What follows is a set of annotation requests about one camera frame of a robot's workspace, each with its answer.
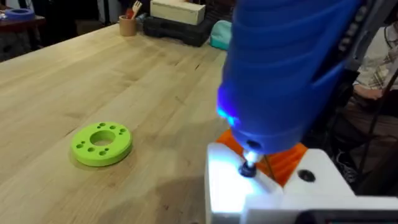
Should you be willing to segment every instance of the green 3d printed part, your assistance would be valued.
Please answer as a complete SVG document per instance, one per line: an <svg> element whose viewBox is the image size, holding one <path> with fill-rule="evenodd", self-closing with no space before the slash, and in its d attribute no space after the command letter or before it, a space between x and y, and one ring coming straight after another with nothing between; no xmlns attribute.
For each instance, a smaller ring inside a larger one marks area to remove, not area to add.
<svg viewBox="0 0 398 224"><path fill-rule="evenodd" d="M72 154L88 166L108 166L124 159L131 151L132 137L121 124L102 122L79 131L72 140Z"/></svg>

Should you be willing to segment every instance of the pencil cup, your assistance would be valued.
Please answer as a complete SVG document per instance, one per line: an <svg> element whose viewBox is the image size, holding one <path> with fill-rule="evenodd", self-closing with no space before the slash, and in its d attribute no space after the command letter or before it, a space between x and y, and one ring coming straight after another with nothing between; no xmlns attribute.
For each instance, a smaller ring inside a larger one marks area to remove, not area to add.
<svg viewBox="0 0 398 224"><path fill-rule="evenodd" d="M137 34L136 20L127 19L126 16L119 16L119 30L120 30L120 35L125 37L136 35Z"/></svg>

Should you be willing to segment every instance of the plaid shirt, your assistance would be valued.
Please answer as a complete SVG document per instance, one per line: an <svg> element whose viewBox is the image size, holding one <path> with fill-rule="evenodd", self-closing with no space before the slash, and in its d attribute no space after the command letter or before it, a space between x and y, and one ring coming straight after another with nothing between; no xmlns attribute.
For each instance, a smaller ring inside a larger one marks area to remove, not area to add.
<svg viewBox="0 0 398 224"><path fill-rule="evenodd" d="M387 35L387 39L390 40L389 43L392 49L388 50L384 34L382 36L375 36L372 44L377 42L376 47L385 45L383 47L386 49L386 53L383 56L372 55L372 52L369 52L371 49L369 49L365 55L363 65L358 70L360 75L354 82L354 85L361 84L373 90L381 90L387 86L391 76L398 68L398 34L393 26L388 27L388 31L392 38L388 38L389 35ZM392 89L398 89L398 81L395 82Z"/></svg>

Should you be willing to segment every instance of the black screw hole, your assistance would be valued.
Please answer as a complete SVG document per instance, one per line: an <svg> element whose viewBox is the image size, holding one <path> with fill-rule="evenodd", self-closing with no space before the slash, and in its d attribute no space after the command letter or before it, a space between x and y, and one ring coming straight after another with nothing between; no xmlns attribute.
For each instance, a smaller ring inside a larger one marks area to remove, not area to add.
<svg viewBox="0 0 398 224"><path fill-rule="evenodd" d="M306 182L314 182L316 179L313 172L311 172L309 170L299 170L299 171L297 171L297 173L298 173L298 177L300 177L302 180L304 180Z"/></svg>
<svg viewBox="0 0 398 224"><path fill-rule="evenodd" d="M252 149L261 149L260 143L253 141L253 140L247 140L246 144L252 148Z"/></svg>

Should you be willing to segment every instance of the blue housing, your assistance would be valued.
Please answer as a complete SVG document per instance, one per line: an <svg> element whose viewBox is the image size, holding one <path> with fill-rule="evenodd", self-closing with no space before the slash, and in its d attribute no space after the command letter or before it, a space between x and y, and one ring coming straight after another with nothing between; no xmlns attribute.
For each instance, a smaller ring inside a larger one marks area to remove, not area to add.
<svg viewBox="0 0 398 224"><path fill-rule="evenodd" d="M345 62L319 78L314 75L360 2L238 0L218 89L218 113L245 149L272 154L301 140Z"/></svg>

